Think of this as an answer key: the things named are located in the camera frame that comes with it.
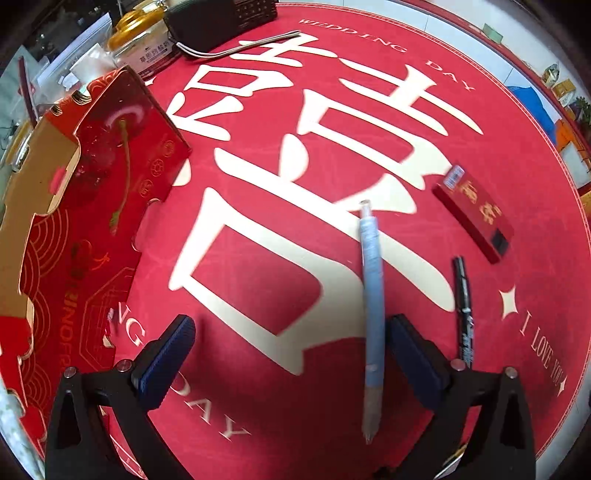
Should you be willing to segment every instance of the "glass jar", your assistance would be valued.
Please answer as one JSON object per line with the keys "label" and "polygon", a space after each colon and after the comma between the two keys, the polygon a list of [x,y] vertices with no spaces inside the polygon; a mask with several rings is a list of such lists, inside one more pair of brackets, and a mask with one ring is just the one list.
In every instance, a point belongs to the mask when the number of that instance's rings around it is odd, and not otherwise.
{"label": "glass jar", "polygon": [[168,37],[164,10],[156,6],[126,13],[107,46],[119,67],[129,65],[143,80],[165,69],[180,54]]}

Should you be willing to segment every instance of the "small red box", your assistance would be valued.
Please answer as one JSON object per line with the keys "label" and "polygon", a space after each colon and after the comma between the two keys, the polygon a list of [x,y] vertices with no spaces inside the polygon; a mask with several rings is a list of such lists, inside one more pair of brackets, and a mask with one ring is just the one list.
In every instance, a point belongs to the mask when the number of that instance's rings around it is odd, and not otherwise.
{"label": "small red box", "polygon": [[465,168],[455,165],[433,193],[462,224],[491,263],[509,248],[514,230],[501,208]]}

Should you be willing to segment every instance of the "cardboard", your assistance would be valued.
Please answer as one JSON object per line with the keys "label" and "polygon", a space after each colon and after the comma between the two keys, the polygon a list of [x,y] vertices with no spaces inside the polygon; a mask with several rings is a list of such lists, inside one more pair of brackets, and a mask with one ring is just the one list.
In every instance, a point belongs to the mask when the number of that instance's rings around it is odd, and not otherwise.
{"label": "cardboard", "polygon": [[108,323],[139,262],[133,238],[190,152],[131,69],[88,92],[41,119],[0,227],[0,372],[41,454],[64,369],[113,365]]}

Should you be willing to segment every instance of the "potted plant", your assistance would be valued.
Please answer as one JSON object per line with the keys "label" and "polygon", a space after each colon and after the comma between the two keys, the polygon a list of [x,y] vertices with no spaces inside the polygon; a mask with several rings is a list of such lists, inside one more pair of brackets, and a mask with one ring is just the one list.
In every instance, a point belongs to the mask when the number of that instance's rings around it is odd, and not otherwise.
{"label": "potted plant", "polygon": [[575,104],[580,109],[579,115],[577,116],[577,123],[581,129],[581,133],[587,141],[591,141],[591,103],[583,97],[577,97]]}

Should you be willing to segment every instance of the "blue object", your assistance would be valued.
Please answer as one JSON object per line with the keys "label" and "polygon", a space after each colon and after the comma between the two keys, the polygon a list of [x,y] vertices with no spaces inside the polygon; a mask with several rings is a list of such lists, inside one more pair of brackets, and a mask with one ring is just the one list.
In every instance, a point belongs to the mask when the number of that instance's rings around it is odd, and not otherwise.
{"label": "blue object", "polygon": [[131,381],[144,411],[160,406],[174,377],[195,343],[196,327],[187,315],[177,315],[164,333],[148,342],[136,357]]}
{"label": "blue object", "polygon": [[507,89],[527,108],[531,116],[536,119],[546,135],[548,135],[548,138],[556,145],[556,126],[546,110],[544,110],[544,105],[535,90],[532,87],[515,86],[508,86]]}
{"label": "blue object", "polygon": [[359,228],[365,289],[365,386],[381,387],[384,383],[386,313],[378,221],[374,216],[363,217],[362,215]]}
{"label": "blue object", "polygon": [[427,352],[396,317],[389,323],[389,346],[417,400],[426,409],[436,411],[449,380],[435,369]]}

